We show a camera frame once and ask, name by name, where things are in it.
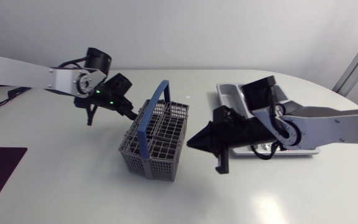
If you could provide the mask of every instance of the silver arm segment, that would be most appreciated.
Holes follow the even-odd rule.
[[[88,97],[106,78],[97,69],[56,69],[0,57],[0,85],[57,90],[79,98]]]
[[[273,128],[268,108],[253,112],[287,149],[313,149],[334,142],[358,143],[358,110],[302,107],[294,102],[283,105],[298,107],[292,113],[275,118],[289,133],[287,138]]]

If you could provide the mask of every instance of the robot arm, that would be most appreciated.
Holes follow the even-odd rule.
[[[221,106],[213,111],[213,121],[187,145],[213,153],[219,160],[216,170],[227,174],[228,149],[234,147],[251,146],[258,157],[270,159],[278,147],[298,150],[334,142],[358,143],[358,110],[337,111],[279,101],[274,86],[274,77],[244,85],[244,100],[254,117],[246,119]],[[253,147],[268,142],[274,142],[269,156],[257,153]]]
[[[64,68],[65,65],[85,61],[85,68]],[[48,68],[31,63],[0,57],[0,85],[43,88],[45,90],[74,96],[76,107],[84,108],[88,114],[88,125],[98,106],[115,110],[134,120],[132,103],[124,97],[132,83],[120,73],[104,82],[111,64],[111,57],[94,48],[87,56]]]

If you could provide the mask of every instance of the black cable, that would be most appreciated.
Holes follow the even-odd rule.
[[[88,59],[88,58],[89,58],[89,56],[85,56],[85,57],[83,57],[83,58],[71,60],[71,61],[68,61],[68,62],[63,62],[63,63],[62,63],[61,65],[59,65],[58,67],[59,67],[59,68],[63,68],[63,67],[66,67],[67,65],[71,65],[71,64],[76,65],[77,67],[80,67],[77,63],[78,63],[78,62],[83,62],[83,61],[85,61],[85,60]]]
[[[8,91],[8,98],[6,100],[2,100],[0,102],[0,106],[5,105],[7,102],[13,100],[15,97],[19,96],[20,94],[24,93],[25,91],[30,90],[30,88],[27,87],[19,87],[13,90]]]
[[[270,102],[270,108],[269,108],[269,116],[270,116],[270,123],[272,124],[273,128],[283,137],[288,138],[290,135],[289,133],[285,130],[285,128],[275,119],[276,117],[276,112],[275,112],[275,107],[281,106],[283,108],[283,115],[285,114],[285,107],[281,104],[277,102],[277,97],[275,95],[275,91],[274,88],[271,86],[268,91],[270,92],[270,96],[271,96],[271,102]]]

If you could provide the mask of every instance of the white wall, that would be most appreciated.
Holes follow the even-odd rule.
[[[56,66],[252,68],[332,88],[358,51],[358,0],[0,0],[0,56]]]

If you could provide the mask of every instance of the gray tray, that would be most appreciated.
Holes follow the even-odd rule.
[[[240,87],[245,85],[245,83],[218,83],[216,88],[219,93],[219,101],[221,105],[227,106],[229,108],[233,108],[237,113],[245,116],[246,118],[251,118],[253,115],[248,111],[244,95],[240,91]],[[279,101],[286,101],[288,98],[286,97],[283,90],[280,86],[274,86],[277,98]],[[255,156],[254,152],[252,152],[249,146],[245,147],[237,147],[231,149],[232,153],[236,156]],[[263,144],[257,146],[257,151],[262,154],[270,154],[270,145]],[[287,151],[279,151],[277,150],[276,156],[300,156],[300,155],[315,155],[320,152],[320,149],[317,147],[316,149],[308,149],[308,150],[287,150]]]

